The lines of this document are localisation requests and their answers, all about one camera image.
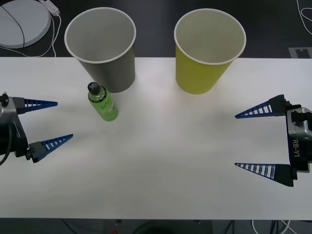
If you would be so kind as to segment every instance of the white cable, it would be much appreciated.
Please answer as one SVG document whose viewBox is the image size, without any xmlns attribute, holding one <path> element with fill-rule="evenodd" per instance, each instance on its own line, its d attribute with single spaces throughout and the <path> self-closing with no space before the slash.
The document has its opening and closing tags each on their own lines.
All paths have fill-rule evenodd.
<svg viewBox="0 0 312 234">
<path fill-rule="evenodd" d="M 286 225 L 286 228 L 280 234 L 284 234 L 287 231 L 287 229 L 291 230 L 294 234 L 297 234 L 293 229 L 289 227 L 289 224 L 291 223 L 290 220 L 288 220 L 287 223 L 285 223 L 283 220 L 281 221 Z M 252 220 L 252 227 L 253 227 L 253 231 L 255 232 L 255 234 L 259 234 L 254 227 L 254 220 Z"/>
<path fill-rule="evenodd" d="M 55 42 L 56 39 L 58 38 L 60 25 L 62 24 L 62 19 L 61 19 L 60 15 L 59 15 L 58 13 L 57 13 L 57 16 L 59 17 L 59 25 L 58 25 L 57 34 L 55 35 L 54 41 L 52 42 L 52 49 L 53 49 L 53 52 L 54 52 L 54 57 L 57 56 L 57 53 L 55 52 L 55 49 L 54 49 L 54 42 Z"/>
<path fill-rule="evenodd" d="M 296 233 L 293 229 L 291 229 L 290 226 L 288 226 L 288 229 L 289 229 L 290 231 L 292 231 L 293 234 L 298 234 L 298 233 Z"/>
<path fill-rule="evenodd" d="M 48 51 L 51 49 L 51 47 L 53 46 L 53 44 L 54 44 L 54 41 L 55 41 L 55 38 L 54 38 L 54 32 L 55 32 L 55 28 L 54 28 L 54 20 L 53 20 L 53 17 L 52 17 L 52 15 L 50 14 L 50 17 L 51 17 L 51 20 L 52 20 L 52 25 L 53 25 L 53 35 L 52 35 L 52 41 L 51 41 L 51 44 L 50 44 L 50 46 L 49 46 L 49 48 L 47 49 L 47 51 L 46 52 L 44 52 L 42 55 L 38 55 L 38 56 L 28 56 L 28 55 L 26 55 L 26 54 L 22 54 L 22 55 L 24 55 L 25 57 L 29 57 L 29 58 L 38 58 L 38 57 L 42 57 L 42 56 L 44 56 L 46 53 L 48 53 Z M 16 50 L 12 50 L 12 49 L 9 49 L 9 48 L 5 48 L 5 47 L 2 47 L 2 46 L 0 46 L 0 48 L 1 49 L 4 49 L 4 50 L 9 50 L 9 51 L 12 51 L 12 52 L 15 52 L 15 53 L 19 53 L 20 54 L 20 52 L 19 51 L 16 51 Z"/>
<path fill-rule="evenodd" d="M 253 226 L 253 230 L 254 230 L 255 234 L 259 234 L 259 232 L 257 232 L 257 230 L 254 227 L 254 220 L 252 220 L 252 226 Z"/>
<path fill-rule="evenodd" d="M 298 0 L 296 0 L 296 1 L 297 1 L 297 6 L 298 6 L 299 16 L 300 16 L 300 18 L 301 18 L 301 21 L 302 21 L 302 23 L 303 23 L 303 26 L 304 26 L 304 28 L 306 29 L 306 31 L 312 35 L 312 33 L 307 29 L 307 27 L 306 27 L 306 25 L 305 25 L 305 23 L 304 23 L 304 21 L 303 21 L 303 18 L 302 18 L 302 17 L 304 17 L 305 19 L 307 19 L 307 20 L 309 20 L 309 21 L 312 22 L 312 19 L 306 17 L 306 16 L 303 14 L 303 10 L 312 10 L 312 8 L 303 8 L 303 9 L 300 10 L 300 8 L 299 8 L 299 1 L 298 1 Z"/>
<path fill-rule="evenodd" d="M 286 225 L 286 227 L 285 227 L 285 229 L 280 233 L 280 234 L 284 234 L 286 231 L 287 231 L 287 229 L 289 228 L 289 224 L 291 223 L 291 221 L 290 220 L 288 220 L 287 221 L 287 224 L 286 223 L 284 223 L 285 225 Z"/>
</svg>

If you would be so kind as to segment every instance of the gray paper cup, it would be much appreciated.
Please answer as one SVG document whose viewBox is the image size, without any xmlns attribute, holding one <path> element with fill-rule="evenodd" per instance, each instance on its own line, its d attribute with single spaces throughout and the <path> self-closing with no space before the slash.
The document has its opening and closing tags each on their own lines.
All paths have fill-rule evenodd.
<svg viewBox="0 0 312 234">
<path fill-rule="evenodd" d="M 99 7 L 76 16 L 67 26 L 64 40 L 68 52 L 99 85 L 119 93 L 135 79 L 136 34 L 127 14 Z"/>
</svg>

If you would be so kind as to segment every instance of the black wire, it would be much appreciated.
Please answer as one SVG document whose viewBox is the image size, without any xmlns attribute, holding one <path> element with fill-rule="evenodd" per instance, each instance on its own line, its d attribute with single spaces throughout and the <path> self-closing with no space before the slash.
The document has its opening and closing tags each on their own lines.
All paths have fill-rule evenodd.
<svg viewBox="0 0 312 234">
<path fill-rule="evenodd" d="M 235 221 L 233 220 L 233 224 L 232 224 L 232 234 L 234 234 L 235 232 Z"/>
<path fill-rule="evenodd" d="M 274 232 L 275 223 L 276 223 L 276 221 L 275 221 L 275 220 L 272 220 L 272 222 L 271 222 L 270 234 L 273 234 L 273 232 Z"/>
<path fill-rule="evenodd" d="M 15 22 L 18 24 L 18 26 L 19 26 L 19 28 L 20 28 L 20 30 L 21 30 L 21 33 L 23 34 L 23 47 L 22 47 L 21 52 L 20 52 L 20 54 L 19 54 L 19 56 L 21 57 L 21 55 L 23 54 L 23 51 L 24 51 L 24 47 L 25 47 L 25 36 L 24 36 L 24 32 L 23 32 L 23 30 L 22 30 L 20 24 L 17 22 L 17 20 L 16 20 L 3 6 L 1 6 L 1 7 L 6 11 L 6 13 L 8 13 L 8 14 L 12 17 L 12 19 L 15 20 Z"/>
<path fill-rule="evenodd" d="M 278 220 L 276 221 L 276 232 L 275 234 L 278 234 L 279 233 L 279 226 L 278 226 Z"/>
<path fill-rule="evenodd" d="M 62 218 L 63 223 L 68 227 L 68 229 L 73 233 L 73 234 L 77 234 L 66 222 L 65 220 Z"/>
<path fill-rule="evenodd" d="M 227 227 L 225 228 L 224 234 L 228 233 L 228 230 L 230 229 L 230 227 L 234 225 L 234 220 L 231 220 L 229 222 L 229 224 L 227 225 Z"/>
<path fill-rule="evenodd" d="M 9 128 L 9 143 L 8 143 L 8 148 L 6 150 L 6 153 L 3 157 L 3 159 L 0 161 L 0 166 L 8 159 L 11 148 L 12 148 L 12 142 L 13 142 L 13 130 L 12 130 L 12 125 L 8 124 Z"/>
</svg>

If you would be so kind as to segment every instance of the yellow paper cup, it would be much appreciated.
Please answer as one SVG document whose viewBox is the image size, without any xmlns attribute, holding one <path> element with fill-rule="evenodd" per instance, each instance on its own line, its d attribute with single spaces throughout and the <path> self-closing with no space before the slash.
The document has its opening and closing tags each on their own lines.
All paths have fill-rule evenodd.
<svg viewBox="0 0 312 234">
<path fill-rule="evenodd" d="M 203 94 L 244 51 L 246 33 L 233 16 L 215 9 L 198 9 L 176 23 L 175 44 L 178 85 L 190 94 Z"/>
</svg>

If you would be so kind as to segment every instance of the green bottle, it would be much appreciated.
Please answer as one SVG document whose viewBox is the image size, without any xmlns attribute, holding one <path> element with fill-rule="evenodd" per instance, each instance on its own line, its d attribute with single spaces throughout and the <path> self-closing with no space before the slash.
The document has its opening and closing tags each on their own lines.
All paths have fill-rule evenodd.
<svg viewBox="0 0 312 234">
<path fill-rule="evenodd" d="M 96 82 L 88 85 L 88 98 L 90 103 L 105 121 L 113 121 L 118 116 L 118 110 L 114 102 L 103 86 L 99 86 Z"/>
</svg>

